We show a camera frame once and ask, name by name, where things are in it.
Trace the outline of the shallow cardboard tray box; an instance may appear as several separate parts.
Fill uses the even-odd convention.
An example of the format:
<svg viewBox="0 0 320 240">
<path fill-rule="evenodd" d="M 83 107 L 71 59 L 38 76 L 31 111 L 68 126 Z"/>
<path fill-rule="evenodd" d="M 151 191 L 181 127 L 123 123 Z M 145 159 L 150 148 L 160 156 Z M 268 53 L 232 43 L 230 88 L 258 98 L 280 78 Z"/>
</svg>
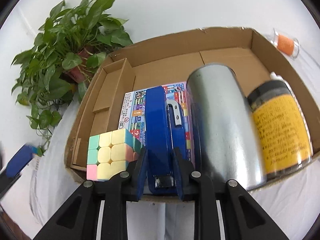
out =
<svg viewBox="0 0 320 240">
<path fill-rule="evenodd" d="M 319 158 L 319 100 L 290 61 L 251 28 L 212 27 L 151 38 L 111 53 L 99 67 L 80 104 L 65 148 L 65 167 L 76 182 L 86 179 L 89 137 L 118 128 L 127 92 L 187 81 L 210 63 L 231 68 L 249 94 L 280 75 L 291 86 L 310 131 L 313 158 Z"/>
</svg>

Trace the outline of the orange label clear jar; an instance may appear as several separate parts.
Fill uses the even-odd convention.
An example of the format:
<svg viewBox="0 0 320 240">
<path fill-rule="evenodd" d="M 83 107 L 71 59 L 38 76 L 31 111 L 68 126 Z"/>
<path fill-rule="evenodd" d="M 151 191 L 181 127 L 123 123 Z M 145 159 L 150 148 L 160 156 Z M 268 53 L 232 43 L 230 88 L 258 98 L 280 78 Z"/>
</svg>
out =
<svg viewBox="0 0 320 240">
<path fill-rule="evenodd" d="M 299 41 L 292 36 L 289 36 L 283 31 L 278 29 L 273 29 L 273 34 L 271 35 L 271 43 L 285 55 L 296 59 L 300 52 Z"/>
</svg>

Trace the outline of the blue stapler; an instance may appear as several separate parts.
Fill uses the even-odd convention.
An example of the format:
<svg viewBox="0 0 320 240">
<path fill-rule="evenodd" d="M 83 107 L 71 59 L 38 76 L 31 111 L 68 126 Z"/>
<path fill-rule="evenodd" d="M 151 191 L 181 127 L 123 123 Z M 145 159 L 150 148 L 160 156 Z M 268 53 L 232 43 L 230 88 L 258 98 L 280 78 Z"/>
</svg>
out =
<svg viewBox="0 0 320 240">
<path fill-rule="evenodd" d="M 148 152 L 148 186 L 157 196 L 177 193 L 172 160 L 173 149 L 178 148 L 185 160 L 191 159 L 185 138 L 183 110 L 175 99 L 167 98 L 162 86 L 146 90 L 145 145 Z"/>
</svg>

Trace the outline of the silver metal tin can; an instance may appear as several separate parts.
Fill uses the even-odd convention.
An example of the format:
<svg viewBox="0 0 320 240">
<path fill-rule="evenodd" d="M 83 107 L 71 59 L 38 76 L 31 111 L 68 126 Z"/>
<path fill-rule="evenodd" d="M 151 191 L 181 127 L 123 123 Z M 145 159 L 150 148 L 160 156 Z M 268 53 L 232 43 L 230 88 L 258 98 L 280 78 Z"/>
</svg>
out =
<svg viewBox="0 0 320 240">
<path fill-rule="evenodd" d="M 231 179 L 246 190 L 266 183 L 257 128 L 234 71 L 224 64 L 204 65 L 189 75 L 187 91 L 197 164 L 216 191 Z"/>
</svg>

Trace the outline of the colourful board game box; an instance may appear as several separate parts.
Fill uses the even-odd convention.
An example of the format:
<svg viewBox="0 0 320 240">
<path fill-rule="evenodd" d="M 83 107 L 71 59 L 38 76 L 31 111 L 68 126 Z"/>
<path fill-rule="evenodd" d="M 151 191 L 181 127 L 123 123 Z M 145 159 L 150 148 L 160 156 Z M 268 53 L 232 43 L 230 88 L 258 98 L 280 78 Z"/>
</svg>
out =
<svg viewBox="0 0 320 240">
<path fill-rule="evenodd" d="M 155 129 L 165 132 L 168 148 L 178 147 L 195 164 L 190 100 L 185 82 L 125 93 L 119 129 L 127 129 L 143 145 L 155 141 Z"/>
</svg>

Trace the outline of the small blue white box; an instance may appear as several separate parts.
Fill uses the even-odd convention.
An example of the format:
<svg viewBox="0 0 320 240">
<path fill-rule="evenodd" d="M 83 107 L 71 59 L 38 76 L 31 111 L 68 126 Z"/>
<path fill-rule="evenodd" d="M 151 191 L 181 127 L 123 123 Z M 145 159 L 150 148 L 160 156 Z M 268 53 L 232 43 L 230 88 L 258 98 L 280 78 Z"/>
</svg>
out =
<svg viewBox="0 0 320 240">
<path fill-rule="evenodd" d="M 33 154 L 37 155 L 38 157 L 44 156 L 44 153 L 46 151 L 42 146 L 37 146 L 37 147 L 33 146 L 32 150 L 33 150 Z"/>
</svg>

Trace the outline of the white spray bottle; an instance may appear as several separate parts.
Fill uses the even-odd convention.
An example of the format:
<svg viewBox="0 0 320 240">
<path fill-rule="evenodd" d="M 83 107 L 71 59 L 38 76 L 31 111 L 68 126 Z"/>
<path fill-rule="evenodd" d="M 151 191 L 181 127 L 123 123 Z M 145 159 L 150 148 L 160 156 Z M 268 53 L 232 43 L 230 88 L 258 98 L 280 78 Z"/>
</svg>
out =
<svg viewBox="0 0 320 240">
<path fill-rule="evenodd" d="M 283 79 L 283 77 L 282 77 L 281 75 L 277 75 L 275 72 L 271 72 L 271 73 L 270 73 L 270 78 L 271 78 L 272 80 L 282 81 L 283 83 L 285 83 L 285 85 L 287 86 L 287 88 L 288 88 L 289 90 L 291 90 L 291 87 L 290 87 L 289 83 L 288 83 L 285 79 Z"/>
</svg>

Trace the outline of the yellow label glass jar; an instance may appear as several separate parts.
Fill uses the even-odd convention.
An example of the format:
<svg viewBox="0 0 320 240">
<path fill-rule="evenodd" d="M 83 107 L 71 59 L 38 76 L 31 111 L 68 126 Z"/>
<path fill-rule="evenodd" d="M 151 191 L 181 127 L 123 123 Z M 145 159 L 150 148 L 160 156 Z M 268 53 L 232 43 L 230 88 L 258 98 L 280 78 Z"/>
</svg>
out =
<svg viewBox="0 0 320 240">
<path fill-rule="evenodd" d="M 268 180 L 291 174 L 310 163 L 308 127 L 287 84 L 270 80 L 247 97 L 261 141 Z"/>
</svg>

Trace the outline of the pastel rubiks cube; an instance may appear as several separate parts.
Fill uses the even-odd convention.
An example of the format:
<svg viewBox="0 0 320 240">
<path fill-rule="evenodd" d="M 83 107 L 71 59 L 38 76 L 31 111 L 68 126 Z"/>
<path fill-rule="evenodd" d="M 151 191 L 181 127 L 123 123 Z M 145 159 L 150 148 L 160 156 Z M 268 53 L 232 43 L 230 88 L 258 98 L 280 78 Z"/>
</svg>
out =
<svg viewBox="0 0 320 240">
<path fill-rule="evenodd" d="M 86 179 L 110 180 L 138 159 L 142 147 L 142 143 L 125 128 L 89 137 Z"/>
</svg>

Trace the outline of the green potted plant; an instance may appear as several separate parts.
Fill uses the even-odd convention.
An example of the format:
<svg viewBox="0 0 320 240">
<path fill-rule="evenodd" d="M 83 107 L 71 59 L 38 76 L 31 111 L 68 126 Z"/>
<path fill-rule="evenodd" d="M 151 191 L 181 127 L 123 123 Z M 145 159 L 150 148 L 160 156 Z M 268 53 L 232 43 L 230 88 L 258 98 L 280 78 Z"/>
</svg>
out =
<svg viewBox="0 0 320 240">
<path fill-rule="evenodd" d="M 31 109 L 29 125 L 48 149 L 60 108 L 83 99 L 107 56 L 132 44 L 125 20 L 108 13 L 115 0 L 82 0 L 73 8 L 61 1 L 53 7 L 32 48 L 17 54 L 20 67 L 12 91 L 16 102 Z"/>
</svg>

